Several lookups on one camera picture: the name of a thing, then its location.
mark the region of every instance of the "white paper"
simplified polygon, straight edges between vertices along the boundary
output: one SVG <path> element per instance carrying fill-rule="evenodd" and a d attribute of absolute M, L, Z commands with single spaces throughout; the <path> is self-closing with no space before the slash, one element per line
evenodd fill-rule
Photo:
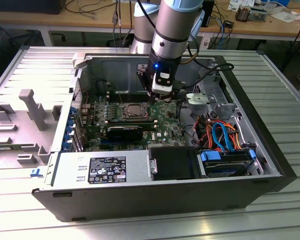
<path fill-rule="evenodd" d="M 255 0 L 231 0 L 228 10 L 238 11 L 240 5 L 253 7 L 255 5 Z"/>
<path fill-rule="evenodd" d="M 279 12 L 277 14 L 274 14 L 274 15 L 271 15 L 272 17 L 276 18 L 276 19 L 279 19 L 281 21 L 284 21 L 286 23 L 291 23 L 293 21 L 296 20 L 296 16 L 290 14 L 290 13 L 287 13 L 287 12 Z"/>

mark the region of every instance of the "robotic arm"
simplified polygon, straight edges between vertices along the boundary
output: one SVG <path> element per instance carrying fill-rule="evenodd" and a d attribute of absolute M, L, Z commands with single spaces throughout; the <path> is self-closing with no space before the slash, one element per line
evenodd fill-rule
<path fill-rule="evenodd" d="M 171 98 L 181 89 L 175 75 L 194 22 L 198 16 L 203 18 L 202 3 L 203 0 L 161 1 L 148 65 L 137 73 L 151 103 Z"/>

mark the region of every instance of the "motherboard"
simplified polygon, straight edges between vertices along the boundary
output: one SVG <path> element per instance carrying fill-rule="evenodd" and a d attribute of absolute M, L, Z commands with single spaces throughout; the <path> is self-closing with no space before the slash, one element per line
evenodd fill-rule
<path fill-rule="evenodd" d="M 84 151 L 184 146 L 184 131 L 176 118 L 177 100 L 154 105 L 142 100 L 124 94 L 90 96 L 81 108 Z"/>

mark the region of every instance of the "blue tab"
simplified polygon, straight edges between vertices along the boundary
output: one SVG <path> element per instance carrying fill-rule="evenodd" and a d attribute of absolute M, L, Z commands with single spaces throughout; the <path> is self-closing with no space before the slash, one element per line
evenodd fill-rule
<path fill-rule="evenodd" d="M 74 123 L 74 121 L 68 119 L 68 120 L 66 121 L 66 124 L 67 124 L 68 126 L 72 127 L 75 123 Z"/>
<path fill-rule="evenodd" d="M 203 151 L 203 152 L 200 154 L 200 156 L 201 156 L 202 162 L 205 162 L 205 161 L 207 160 L 207 156 L 206 156 L 206 152 L 205 152 L 205 151 Z"/>
<path fill-rule="evenodd" d="M 43 175 L 40 173 L 40 168 L 33 169 L 30 177 L 43 177 Z"/>
<path fill-rule="evenodd" d="M 65 134 L 64 136 L 63 136 L 63 140 L 70 140 L 70 136 L 69 135 L 67 135 L 67 134 Z"/>
<path fill-rule="evenodd" d="M 70 112 L 76 114 L 77 113 L 77 109 L 73 106 L 70 107 Z"/>
<path fill-rule="evenodd" d="M 71 133 L 73 130 L 72 130 L 71 127 L 66 126 L 66 127 L 65 127 L 65 131 L 66 131 L 67 133 Z"/>
<path fill-rule="evenodd" d="M 221 156 L 218 151 L 206 151 L 205 154 L 210 161 L 221 160 Z"/>
<path fill-rule="evenodd" d="M 68 148 L 70 147 L 70 144 L 67 143 L 67 142 L 63 142 L 63 143 L 61 144 L 61 147 L 62 147 L 62 148 L 65 148 L 65 149 L 68 149 Z"/>
<path fill-rule="evenodd" d="M 252 149 L 249 150 L 249 154 L 253 160 L 255 160 L 257 158 L 255 151 L 253 151 Z"/>

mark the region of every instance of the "sticker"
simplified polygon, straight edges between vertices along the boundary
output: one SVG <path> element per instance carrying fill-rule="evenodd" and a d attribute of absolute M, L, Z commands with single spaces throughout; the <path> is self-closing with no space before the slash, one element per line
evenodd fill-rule
<path fill-rule="evenodd" d="M 108 184 L 127 181 L 126 157 L 90 158 L 88 183 Z"/>

